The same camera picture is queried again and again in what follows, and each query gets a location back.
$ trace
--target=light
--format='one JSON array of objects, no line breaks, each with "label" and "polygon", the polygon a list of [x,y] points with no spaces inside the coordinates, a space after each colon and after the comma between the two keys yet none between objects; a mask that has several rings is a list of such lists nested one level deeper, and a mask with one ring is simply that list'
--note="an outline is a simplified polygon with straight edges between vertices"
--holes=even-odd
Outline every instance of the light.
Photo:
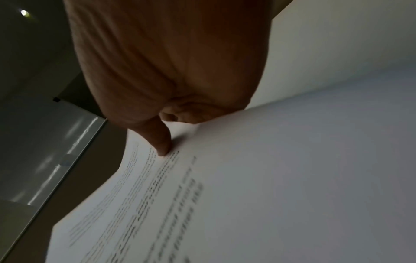
[{"label": "light", "polygon": [[24,17],[30,17],[30,14],[29,14],[29,12],[27,12],[26,10],[21,10],[20,11],[20,13],[22,14],[22,16],[24,16]]}]

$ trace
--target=document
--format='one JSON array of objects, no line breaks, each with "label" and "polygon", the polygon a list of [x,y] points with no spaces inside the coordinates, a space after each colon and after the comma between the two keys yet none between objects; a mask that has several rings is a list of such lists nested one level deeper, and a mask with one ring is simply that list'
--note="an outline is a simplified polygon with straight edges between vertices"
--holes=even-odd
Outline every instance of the document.
[{"label": "document", "polygon": [[118,171],[55,225],[47,263],[416,262],[416,68],[129,131]]}]

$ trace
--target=white paper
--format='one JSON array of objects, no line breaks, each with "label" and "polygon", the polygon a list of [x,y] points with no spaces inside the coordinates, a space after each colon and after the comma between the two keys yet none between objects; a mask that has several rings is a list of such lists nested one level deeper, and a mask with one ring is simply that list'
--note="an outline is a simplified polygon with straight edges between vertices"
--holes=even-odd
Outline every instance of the white paper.
[{"label": "white paper", "polygon": [[[152,155],[129,134],[120,170],[54,227],[47,262],[416,262],[415,87],[415,68],[382,73],[202,124],[155,159],[88,257]],[[70,246],[135,143],[135,176]]]}]

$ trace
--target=skin crease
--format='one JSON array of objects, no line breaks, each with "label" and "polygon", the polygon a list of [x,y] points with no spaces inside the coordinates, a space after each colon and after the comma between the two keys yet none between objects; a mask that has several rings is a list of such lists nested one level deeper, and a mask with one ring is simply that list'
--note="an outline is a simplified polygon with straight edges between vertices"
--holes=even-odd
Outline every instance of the skin crease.
[{"label": "skin crease", "polygon": [[271,2],[64,0],[87,84],[109,121],[160,156],[161,121],[200,123],[244,109],[266,63]]}]

